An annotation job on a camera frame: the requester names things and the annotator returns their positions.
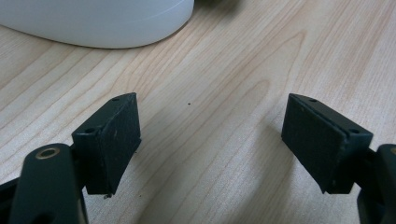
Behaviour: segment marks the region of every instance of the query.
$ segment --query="white object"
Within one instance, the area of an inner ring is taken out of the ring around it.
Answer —
[[[64,43],[106,49],[161,40],[191,16],[193,0],[0,0],[0,24]]]

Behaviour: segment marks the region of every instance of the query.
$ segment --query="black metal bracket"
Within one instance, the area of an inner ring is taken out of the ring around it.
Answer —
[[[289,95],[282,139],[321,190],[348,194],[357,183],[361,223],[396,223],[396,145],[374,152],[372,138],[318,100]]]
[[[136,94],[109,100],[73,133],[26,156],[21,176],[0,186],[0,223],[88,223],[81,190],[112,195],[140,139]]]

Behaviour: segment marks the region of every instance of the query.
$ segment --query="white rounded base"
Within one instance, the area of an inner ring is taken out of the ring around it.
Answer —
[[[0,0],[0,24],[68,44],[122,49],[169,36],[192,9],[193,0]]]

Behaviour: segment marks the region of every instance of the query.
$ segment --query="light wood tabletop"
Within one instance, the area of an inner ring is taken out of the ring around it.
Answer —
[[[360,188],[322,194],[282,142],[290,92],[396,143],[396,1],[196,1],[136,49],[90,49],[0,26],[0,183],[24,157],[136,92],[142,144],[91,223],[359,223]]]

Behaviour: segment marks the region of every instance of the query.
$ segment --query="wooden surface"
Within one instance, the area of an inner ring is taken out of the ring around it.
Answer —
[[[0,183],[109,98],[138,96],[143,142],[91,223],[359,223],[281,141],[290,92],[396,143],[396,1],[196,2],[176,34],[88,49],[0,27]]]

